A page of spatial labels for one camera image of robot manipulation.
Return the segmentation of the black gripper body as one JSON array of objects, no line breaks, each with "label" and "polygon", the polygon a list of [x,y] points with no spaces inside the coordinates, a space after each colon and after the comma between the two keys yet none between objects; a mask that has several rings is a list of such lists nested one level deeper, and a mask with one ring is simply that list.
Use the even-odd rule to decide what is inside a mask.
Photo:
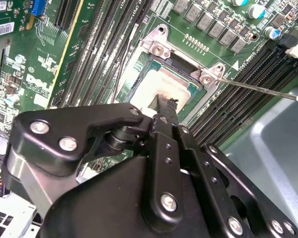
[{"label": "black gripper body", "polygon": [[184,217],[167,233],[154,231],[141,211],[148,159],[120,162],[68,191],[42,225],[44,238],[223,238],[214,216],[204,214],[192,179],[181,174]]}]

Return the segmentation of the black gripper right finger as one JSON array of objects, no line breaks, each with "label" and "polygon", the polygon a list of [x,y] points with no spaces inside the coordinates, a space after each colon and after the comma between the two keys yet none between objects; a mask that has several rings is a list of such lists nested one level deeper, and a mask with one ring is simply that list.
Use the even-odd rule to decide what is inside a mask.
[{"label": "black gripper right finger", "polygon": [[298,238],[298,228],[219,148],[200,147],[178,123],[177,100],[167,106],[212,238]]}]

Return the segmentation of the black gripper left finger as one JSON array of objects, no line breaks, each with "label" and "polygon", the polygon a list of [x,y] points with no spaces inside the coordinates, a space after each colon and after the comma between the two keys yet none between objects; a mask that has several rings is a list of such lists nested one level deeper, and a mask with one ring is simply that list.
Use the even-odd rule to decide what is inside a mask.
[{"label": "black gripper left finger", "polygon": [[62,195],[120,162],[148,159],[141,211],[156,232],[184,215],[179,147],[167,102],[149,118],[129,103],[25,112],[13,121],[9,172],[41,217]]}]

